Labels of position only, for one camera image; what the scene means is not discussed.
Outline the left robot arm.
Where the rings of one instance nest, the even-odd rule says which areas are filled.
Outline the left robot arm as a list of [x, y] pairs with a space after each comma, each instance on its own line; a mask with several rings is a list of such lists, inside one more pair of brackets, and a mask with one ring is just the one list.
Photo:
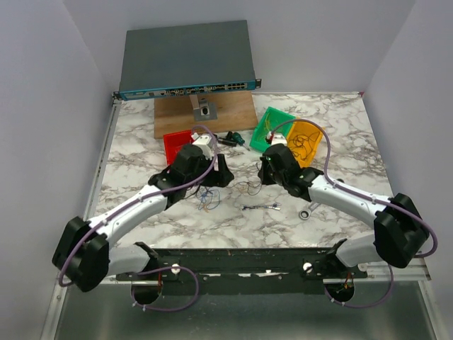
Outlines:
[[143, 221], [184, 199], [190, 187], [224, 188], [233, 179], [223, 154], [211, 157], [196, 144], [183, 146], [171, 165], [124, 203], [90, 220], [68, 221], [52, 257], [60, 271], [59, 284], [88, 292], [108, 276], [135, 273], [142, 280], [152, 278], [157, 263], [146, 246], [113, 246]]

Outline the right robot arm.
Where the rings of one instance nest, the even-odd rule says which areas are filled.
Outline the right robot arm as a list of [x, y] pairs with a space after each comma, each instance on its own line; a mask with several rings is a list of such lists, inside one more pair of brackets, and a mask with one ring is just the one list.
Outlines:
[[327, 272], [344, 276], [358, 264], [385, 261], [405, 268], [428, 240], [413, 201], [404, 194], [374, 195], [326, 177], [322, 170], [301, 167], [289, 148], [275, 144], [260, 158], [264, 185], [282, 186], [291, 196], [335, 208], [373, 229], [371, 234], [335, 244], [326, 259]]

